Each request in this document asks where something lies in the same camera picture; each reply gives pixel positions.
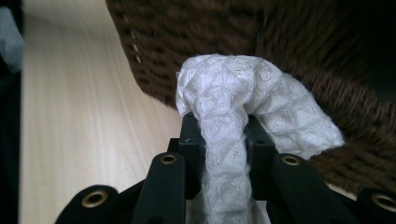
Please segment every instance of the textured white fabric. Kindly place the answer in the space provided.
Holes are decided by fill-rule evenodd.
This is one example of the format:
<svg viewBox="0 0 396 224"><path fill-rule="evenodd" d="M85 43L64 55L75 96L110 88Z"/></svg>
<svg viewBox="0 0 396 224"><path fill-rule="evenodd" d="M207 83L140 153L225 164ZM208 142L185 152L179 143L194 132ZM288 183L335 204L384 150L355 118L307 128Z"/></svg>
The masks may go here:
<svg viewBox="0 0 396 224"><path fill-rule="evenodd" d="M304 86L267 61L204 55L184 62L177 109L193 112L206 142L202 190L192 223L263 223L256 216L243 130L248 114L260 121L279 152L309 159L344 144L341 133Z"/></svg>
<svg viewBox="0 0 396 224"><path fill-rule="evenodd" d="M0 7L0 56L13 74L21 71L23 38L8 7Z"/></svg>

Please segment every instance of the black plastic part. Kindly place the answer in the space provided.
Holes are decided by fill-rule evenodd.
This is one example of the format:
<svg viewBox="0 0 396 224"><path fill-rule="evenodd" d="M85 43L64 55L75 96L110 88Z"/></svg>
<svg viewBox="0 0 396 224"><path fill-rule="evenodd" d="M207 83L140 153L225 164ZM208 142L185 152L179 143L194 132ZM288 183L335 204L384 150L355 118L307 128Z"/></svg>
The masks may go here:
<svg viewBox="0 0 396 224"><path fill-rule="evenodd" d="M267 202L266 208L271 224L294 224L293 217L287 208L272 201Z"/></svg>
<svg viewBox="0 0 396 224"><path fill-rule="evenodd" d="M396 195L388 191L382 189L362 190L358 195L357 208L364 223L396 223Z"/></svg>
<svg viewBox="0 0 396 224"><path fill-rule="evenodd" d="M185 160L176 152L156 156L140 192L131 224L184 224Z"/></svg>
<svg viewBox="0 0 396 224"><path fill-rule="evenodd" d="M205 164L205 141L192 113L183 117L178 152L186 160L186 199L191 200L201 190L202 164Z"/></svg>
<svg viewBox="0 0 396 224"><path fill-rule="evenodd" d="M284 162L287 157L290 164ZM273 161L272 178L294 223L359 223L304 159L287 153L277 155Z"/></svg>
<svg viewBox="0 0 396 224"><path fill-rule="evenodd" d="M250 165L252 196L257 201L267 201L272 192L269 178L272 161L279 154L275 144L259 121L249 116L245 128L247 137L247 163Z"/></svg>
<svg viewBox="0 0 396 224"><path fill-rule="evenodd" d="M134 208L139 199L145 180L133 185L119 194L117 204L111 216L111 223L129 224L134 216Z"/></svg>
<svg viewBox="0 0 396 224"><path fill-rule="evenodd" d="M167 152L178 152L178 138L171 138L169 140L168 150Z"/></svg>
<svg viewBox="0 0 396 224"><path fill-rule="evenodd" d="M104 191L106 199L95 207L83 206L84 198L93 192ZM109 186L95 185L82 190L62 211L56 221L57 224L85 224L85 223L111 223L111 213L116 205L118 193Z"/></svg>

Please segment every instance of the light wood surface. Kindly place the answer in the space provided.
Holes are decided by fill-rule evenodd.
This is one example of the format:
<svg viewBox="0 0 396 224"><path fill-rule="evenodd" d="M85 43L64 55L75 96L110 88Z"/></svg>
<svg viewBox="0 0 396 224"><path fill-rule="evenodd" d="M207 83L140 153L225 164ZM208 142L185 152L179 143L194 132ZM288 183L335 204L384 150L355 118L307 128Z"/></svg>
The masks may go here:
<svg viewBox="0 0 396 224"><path fill-rule="evenodd" d="M104 0L26 0L20 223L54 223L80 190L123 191L178 137L136 85Z"/></svg>

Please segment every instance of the brown wicker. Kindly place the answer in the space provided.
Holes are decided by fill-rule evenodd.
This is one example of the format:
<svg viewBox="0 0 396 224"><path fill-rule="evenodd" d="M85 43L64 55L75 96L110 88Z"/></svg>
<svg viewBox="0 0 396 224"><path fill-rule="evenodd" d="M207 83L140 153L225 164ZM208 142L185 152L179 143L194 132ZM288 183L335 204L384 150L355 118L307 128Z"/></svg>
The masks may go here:
<svg viewBox="0 0 396 224"><path fill-rule="evenodd" d="M311 159L357 193L396 192L396 107L365 86L352 0L106 0L142 91L175 107L176 72L196 55L261 56L312 91L346 145Z"/></svg>

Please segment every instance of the white fabric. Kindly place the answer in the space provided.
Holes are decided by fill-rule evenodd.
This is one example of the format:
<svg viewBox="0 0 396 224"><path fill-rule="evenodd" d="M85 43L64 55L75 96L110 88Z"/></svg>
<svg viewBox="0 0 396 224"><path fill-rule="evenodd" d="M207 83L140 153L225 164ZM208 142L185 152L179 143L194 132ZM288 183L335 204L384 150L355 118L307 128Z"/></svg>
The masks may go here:
<svg viewBox="0 0 396 224"><path fill-rule="evenodd" d="M202 190L192 223L263 223L251 199L244 127L260 121L279 152L309 159L344 144L338 128L304 86L267 61L204 55L184 62L177 77L177 109L193 112L206 141Z"/></svg>
<svg viewBox="0 0 396 224"><path fill-rule="evenodd" d="M23 38L8 7L0 7L0 56L13 74L21 71Z"/></svg>

